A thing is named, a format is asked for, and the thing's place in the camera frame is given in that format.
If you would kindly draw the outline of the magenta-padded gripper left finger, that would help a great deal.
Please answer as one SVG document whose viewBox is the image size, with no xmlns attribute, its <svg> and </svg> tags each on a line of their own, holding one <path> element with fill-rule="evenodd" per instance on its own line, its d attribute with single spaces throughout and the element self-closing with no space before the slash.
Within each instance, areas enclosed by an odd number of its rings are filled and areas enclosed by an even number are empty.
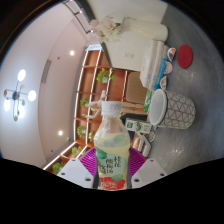
<svg viewBox="0 0 224 224">
<path fill-rule="evenodd" d="M 70 159 L 59 171 L 58 176 L 84 188 L 97 188 L 99 177 L 96 149 L 90 149 L 78 159 Z"/>
</svg>

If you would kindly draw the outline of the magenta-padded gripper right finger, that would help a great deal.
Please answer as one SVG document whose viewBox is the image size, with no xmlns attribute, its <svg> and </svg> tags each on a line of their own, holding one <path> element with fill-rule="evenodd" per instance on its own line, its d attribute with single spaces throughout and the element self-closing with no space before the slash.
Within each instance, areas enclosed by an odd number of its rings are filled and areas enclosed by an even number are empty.
<svg viewBox="0 0 224 224">
<path fill-rule="evenodd" d="M 129 149 L 129 176 L 131 188 L 140 188 L 166 176 L 155 159 L 147 159 L 134 148 Z"/>
</svg>

